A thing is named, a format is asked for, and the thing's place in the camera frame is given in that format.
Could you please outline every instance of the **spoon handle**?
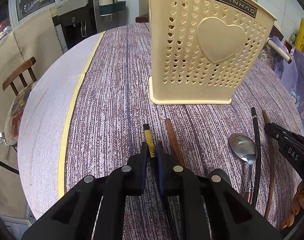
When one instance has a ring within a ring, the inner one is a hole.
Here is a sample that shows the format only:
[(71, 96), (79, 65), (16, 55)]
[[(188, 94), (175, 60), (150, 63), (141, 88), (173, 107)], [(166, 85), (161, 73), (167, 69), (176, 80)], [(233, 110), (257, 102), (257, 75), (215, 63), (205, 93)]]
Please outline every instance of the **spoon handle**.
[(249, 164), (249, 165), (248, 165), (248, 176), (247, 176), (247, 181), (252, 181), (252, 165), (253, 165), (253, 164)]
[(248, 202), (248, 203), (251, 203), (251, 200), (252, 200), (252, 195), (253, 195), (253, 192), (245, 192), (244, 193), (244, 198), (245, 200)]

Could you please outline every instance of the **chair cushion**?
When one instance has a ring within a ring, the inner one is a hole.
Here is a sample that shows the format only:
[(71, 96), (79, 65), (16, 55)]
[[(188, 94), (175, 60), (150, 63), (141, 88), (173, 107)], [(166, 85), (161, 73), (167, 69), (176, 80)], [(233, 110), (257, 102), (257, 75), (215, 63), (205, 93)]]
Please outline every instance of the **chair cushion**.
[(8, 116), (4, 125), (4, 135), (9, 145), (14, 147), (18, 143), (19, 128), (25, 105), (31, 90), (35, 87), (36, 82), (31, 83), (23, 88), (13, 100)]

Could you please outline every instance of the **heart-shaped cutout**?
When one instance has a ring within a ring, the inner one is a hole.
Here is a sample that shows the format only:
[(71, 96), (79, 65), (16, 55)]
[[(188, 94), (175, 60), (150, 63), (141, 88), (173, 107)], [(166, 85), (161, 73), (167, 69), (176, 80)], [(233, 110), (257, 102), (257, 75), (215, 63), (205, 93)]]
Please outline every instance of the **heart-shaped cutout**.
[(212, 63), (218, 63), (244, 46), (246, 34), (238, 25), (226, 25), (221, 19), (209, 17), (199, 23), (197, 39), (205, 56)]

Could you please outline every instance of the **round table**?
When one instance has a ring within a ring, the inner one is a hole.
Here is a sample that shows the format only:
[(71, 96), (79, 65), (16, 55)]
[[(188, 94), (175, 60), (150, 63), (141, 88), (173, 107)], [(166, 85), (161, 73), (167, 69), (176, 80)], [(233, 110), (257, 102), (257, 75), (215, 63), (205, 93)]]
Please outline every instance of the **round table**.
[[(84, 68), (88, 59), (88, 68)], [(262, 145), (256, 209), (264, 214), (270, 161), (262, 110), (272, 122), (304, 135), (301, 118), (278, 77), (257, 60), (230, 105), (159, 106), (149, 100), (150, 62), (149, 25), (128, 25), (79, 43), (38, 81), (30, 93), (18, 141), (22, 186), (36, 218), (58, 200), (60, 191), (67, 192), (85, 175), (109, 175), (139, 153), (144, 123), (150, 124), (154, 142), (162, 141), (170, 153), (166, 118), (172, 120), (187, 168), (203, 177), (221, 168), (230, 176), (233, 188), (243, 194), (247, 164), (231, 152), (228, 136), (238, 132), (254, 138), (252, 106), (257, 111)], [(279, 228), (300, 177), (278, 150), (275, 163), (268, 220)], [(176, 198), (170, 199), (170, 205), (179, 227)], [(170, 238), (150, 168), (144, 194), (127, 197), (124, 216), (124, 239)]]

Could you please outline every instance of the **chair backrest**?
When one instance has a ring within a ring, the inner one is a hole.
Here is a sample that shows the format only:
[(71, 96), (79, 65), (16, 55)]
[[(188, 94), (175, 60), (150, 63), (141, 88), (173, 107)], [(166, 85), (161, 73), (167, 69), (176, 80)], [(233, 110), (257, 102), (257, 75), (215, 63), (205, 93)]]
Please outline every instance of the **chair backrest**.
[(21, 82), (22, 82), (22, 85), (24, 87), (27, 87), (28, 84), (27, 82), (25, 81), (25, 78), (23, 77), (22, 75), (22, 72), (25, 71), (25, 70), (28, 70), (29, 71), (29, 74), (31, 76), (31, 79), (33, 82), (36, 82), (37, 79), (33, 73), (33, 70), (32, 70), (32, 66), (36, 63), (36, 60), (34, 57), (31, 57), (30, 59), (28, 59), (27, 61), (23, 62), (17, 69), (15, 69), (11, 74), (10, 76), (7, 77), (7, 79), (4, 81), (4, 83), (2, 84), (2, 89), (3, 91), (6, 90), (6, 88), (10, 85), (14, 91), (14, 93), (16, 94), (16, 96), (18, 95), (18, 90), (17, 88), (15, 87), (13, 81), (19, 77)]

